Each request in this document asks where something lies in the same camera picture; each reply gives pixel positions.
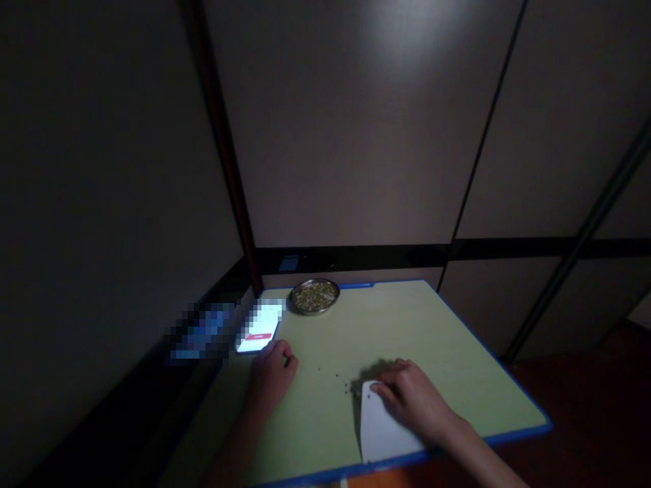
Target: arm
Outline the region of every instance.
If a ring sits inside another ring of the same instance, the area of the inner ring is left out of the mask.
[[[387,410],[425,443],[443,447],[484,488],[527,484],[448,407],[429,378],[412,361],[396,359],[371,388]]]
[[[226,435],[199,486],[240,487],[262,428],[294,381],[298,359],[290,345],[271,341],[253,360],[251,379],[240,416]]]

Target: hand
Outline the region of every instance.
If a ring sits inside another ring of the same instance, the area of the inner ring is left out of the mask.
[[[253,360],[244,409],[266,420],[294,381],[298,359],[284,340],[270,341]]]
[[[462,421],[413,361],[396,359],[377,379],[382,383],[371,385],[371,390],[398,422],[423,441],[443,444]]]

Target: red button on screen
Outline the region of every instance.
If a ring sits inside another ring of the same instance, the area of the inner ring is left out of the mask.
[[[271,334],[250,334],[247,335],[245,340],[259,340],[259,339],[271,339]]]

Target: white plastic scraper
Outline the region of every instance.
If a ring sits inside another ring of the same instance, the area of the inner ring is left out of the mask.
[[[361,387],[361,458],[365,463],[396,458],[426,449],[411,430],[398,424],[384,408],[382,399],[366,382]]]

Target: light green table surface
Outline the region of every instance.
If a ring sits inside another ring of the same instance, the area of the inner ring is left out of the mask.
[[[272,289],[263,298],[285,298]],[[290,311],[276,333],[300,364],[269,420],[248,473],[256,485],[361,463],[359,403],[347,386],[379,361],[412,359],[454,411],[482,436],[544,426],[545,416],[425,281],[343,289],[325,314]],[[242,402],[251,356],[235,356],[210,387],[161,478],[190,487],[217,450]]]

